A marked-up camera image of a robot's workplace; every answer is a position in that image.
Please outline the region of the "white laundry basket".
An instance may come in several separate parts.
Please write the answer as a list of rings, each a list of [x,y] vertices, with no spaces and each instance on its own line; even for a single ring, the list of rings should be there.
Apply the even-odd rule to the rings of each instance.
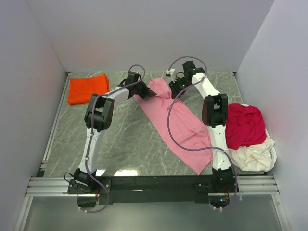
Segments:
[[[268,169],[265,168],[265,170],[262,170],[262,171],[269,172],[270,170],[272,170],[274,168],[275,162],[277,160],[277,154],[276,154],[276,151],[274,149],[275,141],[270,137],[267,129],[265,129],[265,133],[267,135],[267,139],[271,140],[270,146],[267,148],[268,153],[269,153],[269,157],[270,157],[270,166],[269,166]]]

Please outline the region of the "pink t-shirt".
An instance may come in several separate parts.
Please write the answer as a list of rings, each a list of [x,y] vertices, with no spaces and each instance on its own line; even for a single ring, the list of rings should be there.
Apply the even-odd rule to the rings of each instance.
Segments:
[[[213,159],[212,150],[186,151],[177,146],[167,129],[167,115],[173,102],[171,89],[162,78],[150,80],[148,87],[156,93],[156,96],[143,100],[135,95],[135,101],[147,115],[168,148],[193,172],[201,174]],[[206,125],[180,100],[177,100],[172,107],[169,125],[173,138],[181,146],[194,150],[211,146],[211,138]]]

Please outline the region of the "white t-shirt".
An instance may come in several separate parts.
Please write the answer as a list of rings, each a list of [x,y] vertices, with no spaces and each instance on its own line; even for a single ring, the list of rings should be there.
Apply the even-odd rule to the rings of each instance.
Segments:
[[[265,139],[262,144],[241,146],[237,150],[229,149],[232,162],[242,171],[260,172],[269,168],[270,157],[267,148],[271,140]]]

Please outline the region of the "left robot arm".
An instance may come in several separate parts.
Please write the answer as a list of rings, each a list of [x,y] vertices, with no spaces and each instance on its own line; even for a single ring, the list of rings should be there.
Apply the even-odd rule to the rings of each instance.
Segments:
[[[114,90],[91,96],[84,116],[87,127],[85,148],[78,169],[71,175],[73,178],[68,181],[68,194],[98,193],[100,189],[109,193],[107,186],[96,178],[100,145],[105,132],[112,123],[116,105],[134,95],[144,100],[156,96],[156,93],[142,79],[140,74],[129,71],[127,78],[122,80]]]

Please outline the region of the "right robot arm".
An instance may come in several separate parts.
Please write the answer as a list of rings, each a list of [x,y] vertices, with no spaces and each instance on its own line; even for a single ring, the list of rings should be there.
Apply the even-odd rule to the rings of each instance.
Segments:
[[[177,71],[169,68],[166,76],[170,76],[172,81],[169,83],[173,102],[167,115],[167,130],[172,141],[180,148],[187,151],[201,151],[206,148],[185,148],[173,138],[170,130],[170,114],[173,105],[178,97],[185,91],[195,86],[204,99],[202,108],[202,122],[207,126],[210,134],[211,146],[209,149],[213,152],[212,162],[212,183],[214,191],[220,192],[229,189],[236,184],[236,178],[233,174],[233,163],[229,158],[226,143],[226,122],[228,118],[228,96],[220,93],[207,78],[206,68],[197,68],[193,61],[186,61],[183,65],[184,77],[177,77]]]

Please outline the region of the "crimson red t-shirt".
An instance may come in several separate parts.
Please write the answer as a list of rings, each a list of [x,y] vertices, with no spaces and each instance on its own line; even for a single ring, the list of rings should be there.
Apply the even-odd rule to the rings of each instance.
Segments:
[[[230,149],[249,147],[265,141],[265,123],[262,112],[255,106],[239,103],[228,105],[226,143]]]

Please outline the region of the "folded orange t-shirt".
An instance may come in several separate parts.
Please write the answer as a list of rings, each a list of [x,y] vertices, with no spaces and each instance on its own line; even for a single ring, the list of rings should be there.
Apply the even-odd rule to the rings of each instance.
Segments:
[[[105,94],[109,92],[109,89],[109,79],[106,74],[91,78],[71,78],[68,104],[89,103],[93,94]]]

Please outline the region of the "aluminium frame rails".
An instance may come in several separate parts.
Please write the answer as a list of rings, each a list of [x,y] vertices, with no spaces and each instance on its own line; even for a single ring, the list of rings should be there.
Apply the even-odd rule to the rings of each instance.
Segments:
[[[68,183],[63,177],[44,177],[44,173],[47,167],[47,163],[50,157],[52,144],[54,141],[55,132],[59,122],[59,116],[64,104],[67,86],[70,80],[70,72],[67,72],[64,88],[60,97],[57,112],[54,118],[54,122],[51,128],[47,146],[44,152],[43,159],[41,161],[40,169],[36,177],[31,177],[25,196],[27,197],[55,197],[66,195]]]

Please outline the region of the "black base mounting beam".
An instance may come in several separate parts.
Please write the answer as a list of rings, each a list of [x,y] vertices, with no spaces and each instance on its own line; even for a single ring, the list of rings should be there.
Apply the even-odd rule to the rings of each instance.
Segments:
[[[195,202],[207,204],[210,194],[228,196],[238,192],[234,176],[99,176],[87,186],[71,179],[69,195],[78,205],[94,207],[115,203]]]

